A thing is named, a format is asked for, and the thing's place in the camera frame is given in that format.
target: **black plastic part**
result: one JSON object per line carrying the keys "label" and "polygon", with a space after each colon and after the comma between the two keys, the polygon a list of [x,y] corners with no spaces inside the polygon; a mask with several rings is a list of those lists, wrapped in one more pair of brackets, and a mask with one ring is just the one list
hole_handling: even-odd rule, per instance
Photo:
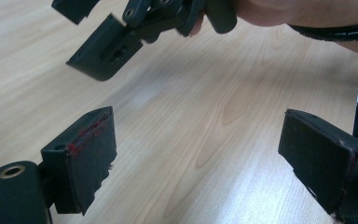
{"label": "black plastic part", "polygon": [[312,114],[287,110],[279,153],[328,214],[358,216],[358,139]]}
{"label": "black plastic part", "polygon": [[205,0],[205,14],[218,34],[228,33],[237,25],[237,14],[228,0]]}
{"label": "black plastic part", "polygon": [[142,46],[137,36],[128,45],[117,45],[113,58],[106,59],[106,49],[121,43],[125,37],[131,36],[125,27],[113,16],[109,15],[89,39],[67,62],[75,69],[100,81],[112,77]]}
{"label": "black plastic part", "polygon": [[0,224],[50,223],[36,164],[18,161],[0,168]]}
{"label": "black plastic part", "polygon": [[84,115],[41,153],[46,173],[54,177],[57,212],[84,215],[117,155],[112,108]]}
{"label": "black plastic part", "polygon": [[185,1],[181,10],[182,15],[177,15],[183,25],[176,28],[176,30],[183,36],[189,36],[191,30],[194,28],[200,12],[205,8],[205,0]]}
{"label": "black plastic part", "polygon": [[54,200],[57,196],[58,183],[55,182],[55,178],[51,175],[45,166],[45,163],[41,162],[37,165],[39,170],[40,180],[42,181],[42,190],[45,197],[46,208],[50,208],[54,204]]}
{"label": "black plastic part", "polygon": [[135,28],[144,20],[151,0],[130,0],[124,9],[123,21]]}
{"label": "black plastic part", "polygon": [[164,17],[174,17],[182,8],[184,0],[155,0],[156,8],[164,15]]}
{"label": "black plastic part", "polygon": [[99,0],[54,0],[51,6],[68,20],[79,24],[83,18],[88,17],[98,2]]}
{"label": "black plastic part", "polygon": [[142,39],[144,37],[159,35],[164,31],[184,25],[183,17],[186,15],[187,12],[185,10],[180,10],[175,17],[165,18],[161,13],[155,11],[147,14],[144,22],[132,31]]}

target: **wood grain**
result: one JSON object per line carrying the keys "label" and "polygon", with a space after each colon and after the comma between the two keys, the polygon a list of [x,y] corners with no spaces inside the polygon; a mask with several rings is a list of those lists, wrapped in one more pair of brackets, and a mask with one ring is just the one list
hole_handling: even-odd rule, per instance
{"label": "wood grain", "polygon": [[40,149],[86,112],[114,108],[117,159],[87,214],[54,223],[332,223],[277,153],[284,111],[351,132],[358,55],[286,26],[240,21],[217,35],[175,31],[112,79],[64,63],[126,1],[75,26],[49,1],[0,1],[0,166]]}

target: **black clamp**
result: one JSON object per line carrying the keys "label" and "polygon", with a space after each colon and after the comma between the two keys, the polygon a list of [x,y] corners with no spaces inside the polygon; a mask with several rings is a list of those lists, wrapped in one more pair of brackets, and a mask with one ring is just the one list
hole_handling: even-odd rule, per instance
{"label": "black clamp", "polygon": [[[74,23],[87,17],[98,1],[55,0],[52,4]],[[142,46],[154,43],[160,33],[176,29],[189,36],[204,11],[219,34],[237,24],[234,8],[227,0],[130,0],[123,13],[124,26],[113,15],[97,28],[67,64],[94,77],[112,77]]]}
{"label": "black clamp", "polygon": [[52,223],[59,214],[86,213],[116,158],[111,107],[91,111],[41,150],[43,161],[0,168],[0,223]]}
{"label": "black clamp", "polygon": [[312,114],[289,109],[279,153],[327,214],[358,224],[358,138]]}

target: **black cable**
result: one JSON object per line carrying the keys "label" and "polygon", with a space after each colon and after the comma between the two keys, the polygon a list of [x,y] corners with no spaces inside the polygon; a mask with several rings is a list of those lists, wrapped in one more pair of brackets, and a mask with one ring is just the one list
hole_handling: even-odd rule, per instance
{"label": "black cable", "polygon": [[289,26],[302,35],[313,39],[335,42],[358,40],[358,25],[331,28],[312,28],[295,25]]}

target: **bolt hole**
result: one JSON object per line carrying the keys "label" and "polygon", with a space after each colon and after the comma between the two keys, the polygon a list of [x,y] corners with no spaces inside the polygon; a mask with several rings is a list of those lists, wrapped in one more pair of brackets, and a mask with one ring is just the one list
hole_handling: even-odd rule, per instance
{"label": "bolt hole", "polygon": [[126,11],[126,17],[130,17],[130,16],[132,16],[132,14],[133,14],[133,9],[132,8],[130,8],[130,9],[128,9]]}
{"label": "bolt hole", "polygon": [[60,149],[63,149],[63,148],[65,148],[64,144],[57,145],[57,146],[54,147],[54,149],[56,149],[56,150],[60,150]]}
{"label": "bolt hole", "polygon": [[119,61],[123,56],[124,54],[127,52],[127,48],[126,47],[123,47],[121,48],[120,50],[116,51],[114,54],[113,54],[113,58],[112,60],[110,61],[111,64]]}
{"label": "bolt hole", "polygon": [[24,172],[24,170],[25,170],[25,166],[23,165],[10,166],[1,172],[0,178],[9,179],[14,176],[20,175],[22,172]]}

